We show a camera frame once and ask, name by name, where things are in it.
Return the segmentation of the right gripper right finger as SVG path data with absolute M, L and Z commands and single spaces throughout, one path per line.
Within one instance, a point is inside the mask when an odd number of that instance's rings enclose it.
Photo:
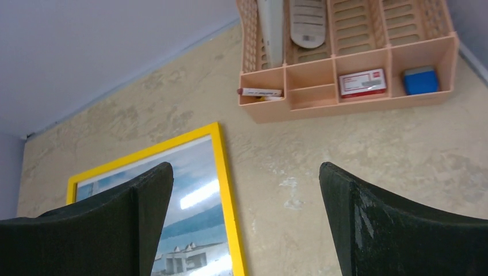
M 319 183 L 343 275 L 486 275 L 487 221 L 435 209 L 330 162 Z

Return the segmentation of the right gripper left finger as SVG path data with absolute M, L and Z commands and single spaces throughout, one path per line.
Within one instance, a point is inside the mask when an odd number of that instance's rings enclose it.
M 150 275 L 170 196 L 163 162 L 35 218 L 1 221 L 2 275 Z

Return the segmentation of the building photo print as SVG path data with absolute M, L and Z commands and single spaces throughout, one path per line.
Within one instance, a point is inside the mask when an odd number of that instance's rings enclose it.
M 173 168 L 173 189 L 152 275 L 232 275 L 211 135 L 77 183 L 76 201 L 106 191 L 162 162 Z

